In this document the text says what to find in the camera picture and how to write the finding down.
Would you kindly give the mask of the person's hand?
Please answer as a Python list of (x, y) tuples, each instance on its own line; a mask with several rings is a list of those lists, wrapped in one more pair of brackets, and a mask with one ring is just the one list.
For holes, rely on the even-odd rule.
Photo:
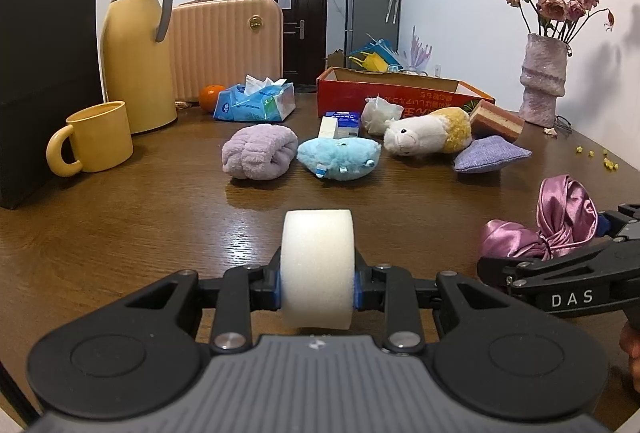
[(628, 355), (628, 371), (637, 393), (640, 392), (640, 333), (627, 321), (620, 331), (620, 348)]

